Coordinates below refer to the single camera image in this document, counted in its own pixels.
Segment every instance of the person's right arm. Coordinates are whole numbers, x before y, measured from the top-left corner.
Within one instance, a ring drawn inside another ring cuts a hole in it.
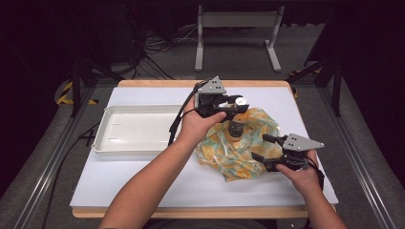
[[[314,150],[308,152],[308,157],[318,166]],[[316,175],[313,168],[309,167],[307,170],[293,171],[287,166],[279,164],[277,169],[292,181],[294,187],[303,196],[312,228],[347,228],[325,198],[319,186],[318,175]]]

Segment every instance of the person's left hand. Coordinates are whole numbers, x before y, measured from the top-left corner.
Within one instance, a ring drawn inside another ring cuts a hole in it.
[[[219,123],[226,117],[225,112],[214,114],[210,117],[203,118],[194,109],[194,96],[184,107],[183,113],[185,114],[181,121],[181,131],[178,140],[186,140],[197,145],[204,138],[209,128]]]

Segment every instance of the person's left arm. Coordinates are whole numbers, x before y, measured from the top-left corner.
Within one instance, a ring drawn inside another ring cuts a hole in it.
[[[193,109],[191,99],[184,111]],[[176,141],[134,175],[118,192],[99,228],[141,228],[181,172],[208,129],[225,113],[201,118],[196,112],[184,116]]]

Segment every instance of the plastic tray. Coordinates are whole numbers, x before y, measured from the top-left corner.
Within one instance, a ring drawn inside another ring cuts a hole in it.
[[[158,155],[167,147],[169,128],[180,108],[180,105],[108,107],[92,148],[104,156]]]

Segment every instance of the forearm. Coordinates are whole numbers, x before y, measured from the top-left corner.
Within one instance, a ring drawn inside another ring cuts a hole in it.
[[[111,203],[100,228],[141,228],[155,212],[194,147],[192,143],[176,141],[133,176]]]
[[[304,196],[311,226],[322,228],[347,228],[342,219],[336,214],[327,199],[319,189]]]

